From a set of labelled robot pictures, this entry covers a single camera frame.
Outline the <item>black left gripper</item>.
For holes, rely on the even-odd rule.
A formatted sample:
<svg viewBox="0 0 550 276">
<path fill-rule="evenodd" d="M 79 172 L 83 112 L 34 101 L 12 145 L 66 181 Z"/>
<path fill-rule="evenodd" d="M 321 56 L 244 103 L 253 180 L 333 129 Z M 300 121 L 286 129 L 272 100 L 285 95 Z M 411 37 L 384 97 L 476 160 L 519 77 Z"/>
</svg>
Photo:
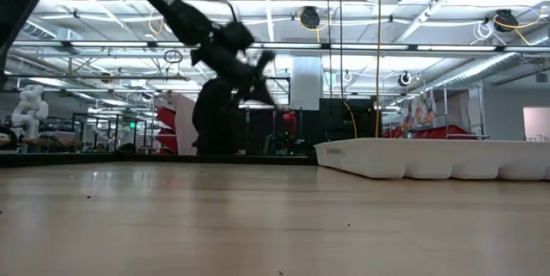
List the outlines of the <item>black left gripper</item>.
<svg viewBox="0 0 550 276">
<path fill-rule="evenodd" d="M 275 102 L 261 75 L 266 66 L 276 58 L 276 53 L 262 51 L 256 65 L 237 58 L 239 51 L 245 51 L 253 43 L 254 37 L 214 37 L 190 52 L 192 65 L 203 62 L 231 87 L 244 89 L 244 101 L 257 101 L 272 106 L 276 112 L 288 112 L 287 106 Z"/>
</svg>

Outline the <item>white square pillar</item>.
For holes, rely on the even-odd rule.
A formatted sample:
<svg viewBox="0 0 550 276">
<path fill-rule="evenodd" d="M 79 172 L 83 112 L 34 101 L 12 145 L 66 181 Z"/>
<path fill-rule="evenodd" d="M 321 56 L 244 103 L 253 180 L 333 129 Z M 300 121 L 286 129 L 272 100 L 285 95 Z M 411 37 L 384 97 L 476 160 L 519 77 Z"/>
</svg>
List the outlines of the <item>white square pillar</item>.
<svg viewBox="0 0 550 276">
<path fill-rule="evenodd" d="M 322 98 L 323 70 L 320 58 L 296 57 L 290 76 L 290 107 L 318 110 Z"/>
</svg>

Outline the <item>person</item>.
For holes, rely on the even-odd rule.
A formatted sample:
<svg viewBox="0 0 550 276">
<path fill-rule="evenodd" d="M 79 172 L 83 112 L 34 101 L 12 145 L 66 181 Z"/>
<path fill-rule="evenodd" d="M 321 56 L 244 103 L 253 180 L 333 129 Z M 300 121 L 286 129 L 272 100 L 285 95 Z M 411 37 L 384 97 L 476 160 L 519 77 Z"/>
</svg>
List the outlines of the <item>person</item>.
<svg viewBox="0 0 550 276">
<path fill-rule="evenodd" d="M 199 155 L 234 155 L 237 151 L 233 120 L 228 105 L 231 86 L 217 77 L 207 81 L 192 111 L 198 133 L 194 144 Z"/>
</svg>

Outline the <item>black panel screens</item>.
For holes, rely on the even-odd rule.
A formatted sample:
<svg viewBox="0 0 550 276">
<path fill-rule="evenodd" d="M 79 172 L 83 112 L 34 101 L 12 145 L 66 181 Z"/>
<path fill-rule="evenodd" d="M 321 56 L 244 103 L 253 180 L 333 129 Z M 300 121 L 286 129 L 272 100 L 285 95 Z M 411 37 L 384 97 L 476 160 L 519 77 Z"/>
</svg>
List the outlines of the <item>black panel screens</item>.
<svg viewBox="0 0 550 276">
<path fill-rule="evenodd" d="M 289 138 L 283 115 L 296 113 L 296 137 Z M 239 110 L 246 153 L 251 156 L 314 156 L 315 145 L 376 135 L 376 107 L 371 99 L 320 98 L 318 110 L 271 107 Z"/>
</svg>

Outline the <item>red and pink partition panel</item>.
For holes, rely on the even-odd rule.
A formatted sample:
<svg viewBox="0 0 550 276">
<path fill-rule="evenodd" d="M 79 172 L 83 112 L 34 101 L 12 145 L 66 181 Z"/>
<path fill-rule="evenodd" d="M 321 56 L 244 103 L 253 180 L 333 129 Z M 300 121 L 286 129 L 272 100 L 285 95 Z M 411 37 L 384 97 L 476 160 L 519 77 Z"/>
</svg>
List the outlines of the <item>red and pink partition panel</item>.
<svg viewBox="0 0 550 276">
<path fill-rule="evenodd" d="M 156 119 L 162 123 L 154 135 L 161 154 L 195 155 L 193 143 L 198 137 L 192 116 L 195 101 L 174 92 L 161 93 L 154 100 Z"/>
</svg>

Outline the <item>colourful hanging cloth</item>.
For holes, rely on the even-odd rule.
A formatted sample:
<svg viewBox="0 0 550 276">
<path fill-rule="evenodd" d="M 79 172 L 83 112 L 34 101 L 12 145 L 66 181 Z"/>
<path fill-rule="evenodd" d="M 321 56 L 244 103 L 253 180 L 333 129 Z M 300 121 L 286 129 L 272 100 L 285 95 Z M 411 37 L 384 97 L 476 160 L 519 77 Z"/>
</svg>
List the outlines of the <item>colourful hanging cloth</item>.
<svg viewBox="0 0 550 276">
<path fill-rule="evenodd" d="M 418 97 L 405 101 L 401 126 L 408 130 L 418 127 L 432 126 L 435 119 L 436 103 L 431 90 Z"/>
</svg>

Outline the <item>metal shelf rack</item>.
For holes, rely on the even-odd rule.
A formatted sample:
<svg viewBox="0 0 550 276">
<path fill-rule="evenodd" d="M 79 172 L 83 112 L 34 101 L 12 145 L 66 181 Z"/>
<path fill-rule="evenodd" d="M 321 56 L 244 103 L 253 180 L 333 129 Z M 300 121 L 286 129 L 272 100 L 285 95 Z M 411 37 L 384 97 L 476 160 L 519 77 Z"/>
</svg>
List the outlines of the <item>metal shelf rack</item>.
<svg viewBox="0 0 550 276">
<path fill-rule="evenodd" d="M 436 103 L 435 119 L 432 126 L 418 127 L 424 129 L 440 126 L 459 126 L 471 132 L 470 140 L 487 140 L 483 89 L 479 85 L 469 88 L 443 87 L 430 89 Z"/>
</svg>

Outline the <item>white plastic cutlery tray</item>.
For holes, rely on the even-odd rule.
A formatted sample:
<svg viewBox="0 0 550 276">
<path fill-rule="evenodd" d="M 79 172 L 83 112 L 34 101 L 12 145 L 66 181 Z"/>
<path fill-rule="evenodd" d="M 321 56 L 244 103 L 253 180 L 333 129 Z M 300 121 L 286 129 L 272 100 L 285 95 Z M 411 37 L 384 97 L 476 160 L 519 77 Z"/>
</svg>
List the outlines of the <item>white plastic cutlery tray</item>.
<svg viewBox="0 0 550 276">
<path fill-rule="evenodd" d="M 315 151 L 323 167 L 372 179 L 550 181 L 550 143 L 354 138 Z"/>
</svg>

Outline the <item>white robot figure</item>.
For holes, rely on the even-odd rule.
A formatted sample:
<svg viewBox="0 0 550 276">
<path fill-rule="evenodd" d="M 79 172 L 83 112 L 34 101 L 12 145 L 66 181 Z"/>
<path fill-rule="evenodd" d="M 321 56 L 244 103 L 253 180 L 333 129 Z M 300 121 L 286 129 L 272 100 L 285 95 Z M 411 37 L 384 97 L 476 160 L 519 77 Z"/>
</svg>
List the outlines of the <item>white robot figure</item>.
<svg viewBox="0 0 550 276">
<path fill-rule="evenodd" d="M 42 100 L 44 92 L 42 85 L 27 85 L 20 92 L 20 101 L 11 115 L 13 126 L 27 128 L 27 138 L 37 138 L 40 122 L 48 117 L 48 103 Z"/>
</svg>

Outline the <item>black metal table frame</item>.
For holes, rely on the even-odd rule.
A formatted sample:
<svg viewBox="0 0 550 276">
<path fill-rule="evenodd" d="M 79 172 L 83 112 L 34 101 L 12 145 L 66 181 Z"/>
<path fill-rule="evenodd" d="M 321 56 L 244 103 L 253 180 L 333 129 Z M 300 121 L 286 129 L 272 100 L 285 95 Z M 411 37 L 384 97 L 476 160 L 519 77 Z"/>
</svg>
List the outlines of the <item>black metal table frame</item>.
<svg viewBox="0 0 550 276">
<path fill-rule="evenodd" d="M 0 154 L 0 169 L 86 163 L 222 163 L 258 165 L 316 166 L 315 157 L 306 156 L 177 156 L 108 153 Z"/>
</svg>

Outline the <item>black workstation frame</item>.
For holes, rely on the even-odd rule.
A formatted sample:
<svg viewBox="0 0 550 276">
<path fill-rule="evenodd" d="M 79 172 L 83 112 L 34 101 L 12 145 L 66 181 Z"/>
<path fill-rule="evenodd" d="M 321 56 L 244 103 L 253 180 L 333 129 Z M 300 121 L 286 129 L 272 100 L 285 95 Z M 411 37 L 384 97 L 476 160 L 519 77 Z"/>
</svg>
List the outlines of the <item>black workstation frame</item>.
<svg viewBox="0 0 550 276">
<path fill-rule="evenodd" d="M 136 128 L 130 128 L 130 122 Z M 110 152 L 128 144 L 136 150 L 148 145 L 147 134 L 150 122 L 138 112 L 131 110 L 94 110 L 87 113 L 74 113 L 72 129 L 81 145 L 78 151 Z"/>
</svg>

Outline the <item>silver ventilation duct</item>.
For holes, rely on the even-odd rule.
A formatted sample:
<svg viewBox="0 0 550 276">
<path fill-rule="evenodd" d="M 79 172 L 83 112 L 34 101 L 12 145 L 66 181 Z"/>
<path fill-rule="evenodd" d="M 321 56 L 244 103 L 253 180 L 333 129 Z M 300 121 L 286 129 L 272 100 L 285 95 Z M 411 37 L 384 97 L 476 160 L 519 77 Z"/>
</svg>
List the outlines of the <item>silver ventilation duct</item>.
<svg viewBox="0 0 550 276">
<path fill-rule="evenodd" d="M 81 40 L 83 37 L 69 28 L 57 27 L 48 24 L 39 24 L 33 21 L 26 21 L 22 28 L 22 34 L 27 34 L 38 40 Z"/>
<path fill-rule="evenodd" d="M 474 60 L 430 82 L 426 89 L 466 85 L 526 62 L 527 57 L 520 52 L 507 52 L 496 57 Z"/>
</svg>

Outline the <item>pink wall board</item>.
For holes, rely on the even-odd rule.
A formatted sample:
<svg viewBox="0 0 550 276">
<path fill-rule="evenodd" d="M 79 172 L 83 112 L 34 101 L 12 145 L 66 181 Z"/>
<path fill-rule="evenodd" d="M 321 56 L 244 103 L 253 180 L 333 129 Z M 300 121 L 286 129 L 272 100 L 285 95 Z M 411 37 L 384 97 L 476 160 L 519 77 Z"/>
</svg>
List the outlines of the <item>pink wall board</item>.
<svg viewBox="0 0 550 276">
<path fill-rule="evenodd" d="M 523 121 L 526 141 L 550 143 L 550 107 L 525 107 Z"/>
</svg>

